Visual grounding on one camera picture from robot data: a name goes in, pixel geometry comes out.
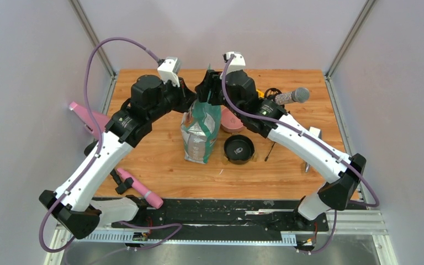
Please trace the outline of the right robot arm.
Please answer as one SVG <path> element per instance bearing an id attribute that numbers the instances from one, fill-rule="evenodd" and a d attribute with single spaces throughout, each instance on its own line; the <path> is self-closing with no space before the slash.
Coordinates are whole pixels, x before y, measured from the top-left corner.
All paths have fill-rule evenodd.
<path id="1" fill-rule="evenodd" d="M 350 156 L 314 136 L 281 105 L 260 97 L 244 71 L 221 79 L 221 72 L 208 70 L 195 92 L 200 102 L 229 108 L 248 130 L 286 147 L 323 176 L 325 184 L 300 201 L 293 215 L 296 228 L 308 230 L 323 212 L 346 209 L 367 163 L 363 155 Z"/>

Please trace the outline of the green dog food bag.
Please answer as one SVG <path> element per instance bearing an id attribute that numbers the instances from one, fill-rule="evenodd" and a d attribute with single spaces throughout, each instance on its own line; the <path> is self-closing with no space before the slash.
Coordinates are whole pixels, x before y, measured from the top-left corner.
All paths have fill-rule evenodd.
<path id="1" fill-rule="evenodd" d="M 206 164 L 213 151 L 221 122 L 221 108 L 195 99 L 181 122 L 185 157 Z"/>

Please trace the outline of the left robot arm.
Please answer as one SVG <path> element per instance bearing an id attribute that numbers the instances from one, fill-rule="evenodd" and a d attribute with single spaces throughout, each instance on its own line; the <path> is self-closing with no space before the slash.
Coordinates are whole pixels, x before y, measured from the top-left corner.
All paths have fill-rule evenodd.
<path id="1" fill-rule="evenodd" d="M 115 112 L 105 131 L 74 174 L 55 191 L 39 197 L 52 216 L 76 239 L 96 228 L 118 221 L 132 227 L 146 224 L 147 213 L 133 197 L 96 201 L 93 196 L 108 174 L 152 131 L 152 124 L 171 111 L 185 113 L 195 100 L 184 79 L 164 82 L 156 75 L 143 75 L 131 86 L 131 96 Z"/>

